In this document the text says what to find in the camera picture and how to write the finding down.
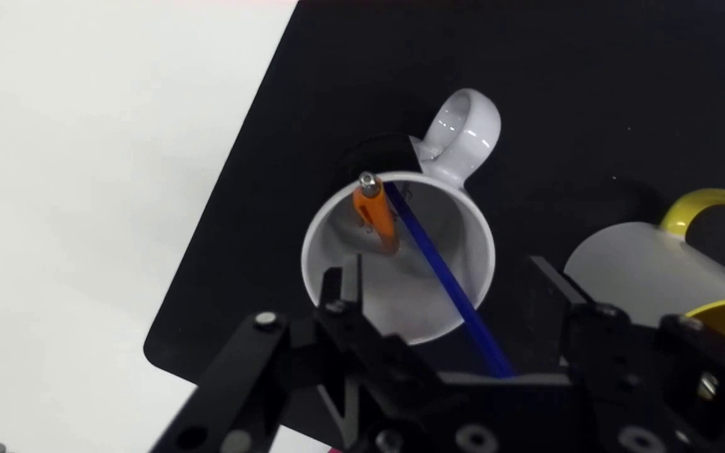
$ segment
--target black surface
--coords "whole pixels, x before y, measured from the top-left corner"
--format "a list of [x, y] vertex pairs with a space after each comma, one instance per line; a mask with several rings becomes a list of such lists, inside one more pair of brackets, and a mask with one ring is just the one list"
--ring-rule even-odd
[[[339, 153], [383, 132], [421, 137], [443, 100], [471, 87], [503, 118], [494, 154], [466, 184], [497, 249], [481, 315], [518, 370], [548, 367], [536, 346], [549, 344], [545, 326], [560, 307], [510, 298], [523, 284], [513, 265], [532, 253], [561, 267], [602, 227], [656, 221], [682, 193], [725, 188], [725, 11], [595, 3], [300, 3], [150, 329], [147, 358], [196, 382], [249, 313], [307, 315], [300, 247]], [[725, 216], [712, 214], [688, 238], [725, 264]], [[463, 330], [417, 349], [436, 367], [479, 371]], [[296, 406], [285, 424], [338, 444], [314, 394]]]

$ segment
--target metal pen tip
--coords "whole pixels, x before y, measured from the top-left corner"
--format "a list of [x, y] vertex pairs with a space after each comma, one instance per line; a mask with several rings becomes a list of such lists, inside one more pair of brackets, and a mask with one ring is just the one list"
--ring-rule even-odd
[[379, 183], [374, 173], [362, 172], [360, 174], [360, 190], [363, 195], [372, 198], [382, 190], [382, 184]]

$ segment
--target white mug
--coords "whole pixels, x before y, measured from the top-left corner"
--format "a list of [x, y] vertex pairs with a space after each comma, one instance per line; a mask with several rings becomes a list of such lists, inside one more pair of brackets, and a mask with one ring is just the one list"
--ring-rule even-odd
[[[399, 187], [475, 307], [492, 283], [495, 246], [486, 218], [463, 184], [491, 154], [500, 125], [491, 100], [474, 89], [458, 90], [441, 106], [424, 140], [410, 137], [421, 172], [377, 174]], [[400, 248], [395, 255], [383, 253], [379, 236], [354, 210], [357, 181], [346, 182], [320, 207], [304, 239], [301, 273], [313, 303], [319, 302], [326, 269], [362, 253], [362, 312], [383, 335], [399, 333], [409, 344], [419, 344], [451, 332], [463, 319], [405, 225], [397, 215]]]
[[564, 273], [636, 324], [696, 315], [725, 301], [725, 267], [685, 242], [690, 222], [716, 204], [725, 204], [725, 189], [700, 189], [679, 198], [659, 227], [634, 221], [605, 228], [575, 249]]

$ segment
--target white and yellow mug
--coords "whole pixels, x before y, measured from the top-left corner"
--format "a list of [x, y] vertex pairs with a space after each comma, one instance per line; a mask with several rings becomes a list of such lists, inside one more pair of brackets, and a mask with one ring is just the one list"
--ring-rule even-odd
[[605, 228], [575, 249], [564, 273], [636, 324], [655, 327], [668, 313], [687, 313], [725, 330], [725, 321], [712, 320], [725, 320], [725, 267], [685, 242], [695, 216], [717, 204], [725, 204], [725, 189], [700, 189], [677, 200], [659, 227], [633, 221]]

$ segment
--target yellow mug handle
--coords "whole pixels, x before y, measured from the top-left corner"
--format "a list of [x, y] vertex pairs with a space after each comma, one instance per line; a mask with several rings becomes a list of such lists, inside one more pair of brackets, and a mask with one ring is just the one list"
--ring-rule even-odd
[[695, 216], [717, 204], [725, 204], [725, 189], [699, 189], [687, 193], [670, 207], [660, 227], [683, 238]]

